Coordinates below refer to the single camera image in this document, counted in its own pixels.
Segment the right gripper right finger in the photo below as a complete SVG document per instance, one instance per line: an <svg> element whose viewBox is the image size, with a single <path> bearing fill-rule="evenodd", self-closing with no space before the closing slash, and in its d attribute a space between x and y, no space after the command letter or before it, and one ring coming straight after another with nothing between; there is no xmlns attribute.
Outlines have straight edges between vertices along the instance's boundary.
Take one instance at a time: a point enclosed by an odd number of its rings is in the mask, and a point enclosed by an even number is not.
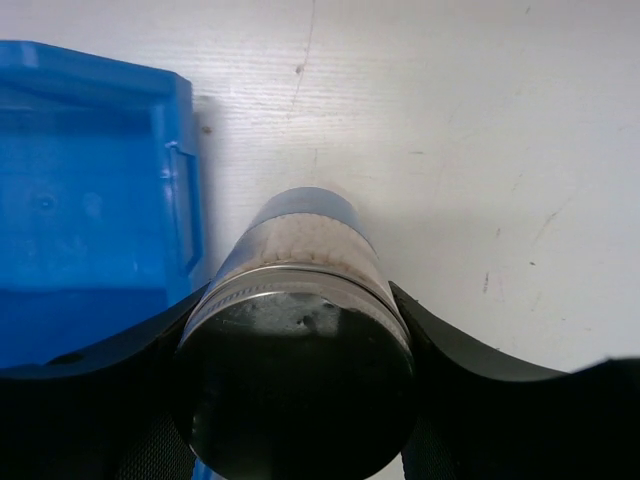
<svg viewBox="0 0 640 480"><path fill-rule="evenodd" d="M565 373L518 359L391 286L412 337L418 421L407 479L636 479L639 360Z"/></svg>

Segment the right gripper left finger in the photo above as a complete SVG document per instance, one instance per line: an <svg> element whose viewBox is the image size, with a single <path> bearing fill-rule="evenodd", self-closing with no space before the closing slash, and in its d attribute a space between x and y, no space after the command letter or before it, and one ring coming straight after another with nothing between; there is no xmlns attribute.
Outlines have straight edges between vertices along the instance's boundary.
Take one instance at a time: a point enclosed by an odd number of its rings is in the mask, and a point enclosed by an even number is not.
<svg viewBox="0 0 640 480"><path fill-rule="evenodd" d="M171 364L204 291L44 365L1 371L4 479L189 479L170 414Z"/></svg>

